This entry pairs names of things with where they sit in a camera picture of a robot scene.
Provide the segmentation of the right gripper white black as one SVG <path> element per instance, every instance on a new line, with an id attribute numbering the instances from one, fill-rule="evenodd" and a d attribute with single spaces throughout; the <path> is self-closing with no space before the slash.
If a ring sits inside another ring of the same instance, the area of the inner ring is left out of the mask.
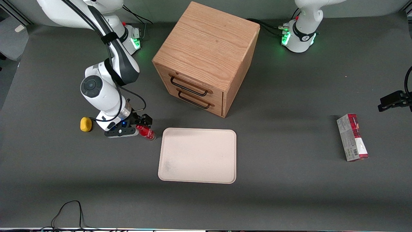
<path id="1" fill-rule="evenodd" d="M 105 122 L 97 121 L 97 124 L 104 131 L 109 131 L 115 127 L 117 128 L 117 127 L 122 127 L 126 125 L 127 123 L 123 124 L 123 122 L 126 121 L 128 118 L 130 118 L 131 115 L 132 115 L 131 112 L 122 111 L 115 119 L 112 119 L 114 116 L 107 116 L 106 114 L 103 113 L 103 111 L 100 111 L 99 114 L 97 115 L 97 119 L 105 120 Z M 153 119 L 147 114 L 142 115 L 142 120 L 140 119 L 140 115 L 131 116 L 132 126 L 145 125 L 147 127 L 151 127 L 152 124 L 153 124 Z"/>

